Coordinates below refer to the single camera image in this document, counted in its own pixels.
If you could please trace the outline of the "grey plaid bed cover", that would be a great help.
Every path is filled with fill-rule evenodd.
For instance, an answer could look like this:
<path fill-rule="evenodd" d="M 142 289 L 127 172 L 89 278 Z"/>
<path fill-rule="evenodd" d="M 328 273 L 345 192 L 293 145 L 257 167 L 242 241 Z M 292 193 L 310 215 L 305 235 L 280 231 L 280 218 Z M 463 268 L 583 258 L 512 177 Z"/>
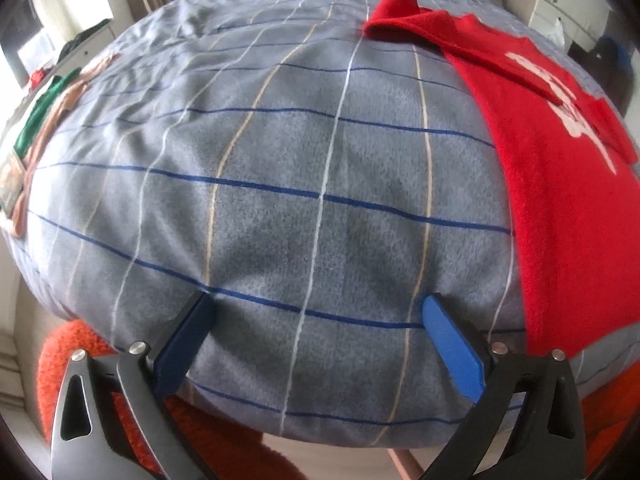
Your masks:
<path fill-rule="evenodd" d="M 380 2 L 175 0 L 125 30 L 8 237 L 40 304 L 125 348 L 204 290 L 216 324 L 182 389 L 201 410 L 329 445 L 445 443 L 470 404 L 424 300 L 530 353 L 520 259 L 474 96 L 434 44 L 367 36 Z M 529 39 L 608 102 L 491 0 L 418 3 Z M 639 320 L 565 355 L 588 396 L 638 364 Z"/>

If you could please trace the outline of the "pile of colourful clothes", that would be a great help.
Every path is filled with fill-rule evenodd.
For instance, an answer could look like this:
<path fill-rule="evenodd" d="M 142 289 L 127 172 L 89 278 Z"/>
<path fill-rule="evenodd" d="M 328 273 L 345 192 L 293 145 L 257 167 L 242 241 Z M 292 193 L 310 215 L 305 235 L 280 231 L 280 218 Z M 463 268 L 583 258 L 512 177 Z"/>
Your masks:
<path fill-rule="evenodd" d="M 36 101 L 24 127 L 9 148 L 1 151 L 1 229 L 14 238 L 26 232 L 27 205 L 32 179 L 53 133 L 75 108 L 96 76 L 120 53 L 103 55 L 64 77 L 55 76 L 49 89 Z"/>

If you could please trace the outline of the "white window bench drawers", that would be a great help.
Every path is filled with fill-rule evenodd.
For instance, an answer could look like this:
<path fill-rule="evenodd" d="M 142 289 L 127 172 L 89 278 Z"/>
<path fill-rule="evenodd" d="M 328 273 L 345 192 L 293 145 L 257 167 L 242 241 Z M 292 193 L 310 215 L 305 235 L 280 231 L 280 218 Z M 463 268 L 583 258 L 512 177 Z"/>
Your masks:
<path fill-rule="evenodd" d="M 78 42 L 73 40 L 70 47 L 66 49 L 66 55 L 60 62 L 47 69 L 44 77 L 34 88 L 28 84 L 22 91 L 23 97 L 20 102 L 9 108 L 7 112 L 1 113 L 1 130 L 9 128 L 19 122 L 25 115 L 26 110 L 38 99 L 43 92 L 50 87 L 56 77 L 65 77 L 76 68 L 85 67 L 93 58 L 103 51 L 116 38 L 112 29 L 113 20 L 103 20 L 89 29 L 90 35 L 86 35 L 84 40 Z"/>

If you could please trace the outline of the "black and blue jacket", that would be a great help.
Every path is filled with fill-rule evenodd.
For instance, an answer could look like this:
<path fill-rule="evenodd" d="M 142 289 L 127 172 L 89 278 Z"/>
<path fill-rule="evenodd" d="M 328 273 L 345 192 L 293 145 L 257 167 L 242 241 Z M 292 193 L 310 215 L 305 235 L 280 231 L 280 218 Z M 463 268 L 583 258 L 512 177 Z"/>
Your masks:
<path fill-rule="evenodd" d="M 600 84 L 620 114 L 625 115 L 634 90 L 628 52 L 612 37 L 602 36 L 589 51 L 573 41 L 568 55 Z"/>

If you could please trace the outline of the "orange fuzzy rug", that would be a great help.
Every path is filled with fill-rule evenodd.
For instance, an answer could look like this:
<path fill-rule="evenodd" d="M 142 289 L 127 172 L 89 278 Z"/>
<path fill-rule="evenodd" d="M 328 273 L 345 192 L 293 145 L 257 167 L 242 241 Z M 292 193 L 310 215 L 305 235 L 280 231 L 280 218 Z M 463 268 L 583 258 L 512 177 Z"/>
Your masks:
<path fill-rule="evenodd" d="M 52 469 L 71 479 L 298 479 L 262 434 L 200 411 L 175 388 L 188 366 L 162 361 L 177 345 L 140 341 L 116 352 L 86 323 L 47 336 L 37 401 Z"/>

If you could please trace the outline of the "dark clothes on bench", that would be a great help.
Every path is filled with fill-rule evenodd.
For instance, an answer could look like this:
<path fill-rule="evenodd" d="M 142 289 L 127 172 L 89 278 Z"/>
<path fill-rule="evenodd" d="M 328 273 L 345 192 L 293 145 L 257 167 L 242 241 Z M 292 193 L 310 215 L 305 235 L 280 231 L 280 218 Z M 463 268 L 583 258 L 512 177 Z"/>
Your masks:
<path fill-rule="evenodd" d="M 96 32 L 101 30 L 103 27 L 111 23 L 110 18 L 104 18 L 104 20 L 100 21 L 98 24 L 89 27 L 79 34 L 77 34 L 73 39 L 67 41 L 66 44 L 62 47 L 60 54 L 58 55 L 58 63 L 61 63 L 67 55 L 70 55 L 73 50 L 79 47 L 84 41 L 94 35 Z"/>

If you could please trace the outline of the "white plastic bag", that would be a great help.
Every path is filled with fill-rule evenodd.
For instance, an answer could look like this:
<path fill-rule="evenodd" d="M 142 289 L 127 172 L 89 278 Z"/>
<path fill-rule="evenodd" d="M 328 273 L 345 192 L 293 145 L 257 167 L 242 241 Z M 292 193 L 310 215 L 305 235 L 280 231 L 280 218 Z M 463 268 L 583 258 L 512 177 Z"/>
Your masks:
<path fill-rule="evenodd" d="M 549 25 L 547 29 L 542 33 L 544 38 L 548 39 L 555 47 L 564 51 L 566 47 L 566 40 L 564 35 L 564 26 L 560 18 L 556 18 L 552 25 Z"/>

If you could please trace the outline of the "white bedside desk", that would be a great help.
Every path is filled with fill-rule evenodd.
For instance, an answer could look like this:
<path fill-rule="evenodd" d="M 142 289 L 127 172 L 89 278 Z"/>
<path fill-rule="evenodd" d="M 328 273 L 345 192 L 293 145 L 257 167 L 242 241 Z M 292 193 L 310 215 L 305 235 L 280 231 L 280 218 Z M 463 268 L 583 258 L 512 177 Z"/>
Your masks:
<path fill-rule="evenodd" d="M 561 0 L 502 0 L 503 7 L 539 35 L 556 18 L 564 26 L 567 53 L 573 41 L 589 51 L 603 35 L 610 14 L 600 0 L 576 0 L 562 6 Z"/>

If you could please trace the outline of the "red rabbit sweater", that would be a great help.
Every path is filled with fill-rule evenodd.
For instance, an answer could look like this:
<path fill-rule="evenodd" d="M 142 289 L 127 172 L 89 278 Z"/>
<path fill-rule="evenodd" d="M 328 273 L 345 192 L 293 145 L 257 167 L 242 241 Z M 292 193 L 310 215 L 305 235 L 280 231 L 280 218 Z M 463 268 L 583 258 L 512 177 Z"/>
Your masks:
<path fill-rule="evenodd" d="M 637 323 L 638 155 L 608 102 L 471 14 L 381 0 L 363 30 L 434 44 L 474 96 L 506 177 L 528 351 L 574 356 Z"/>

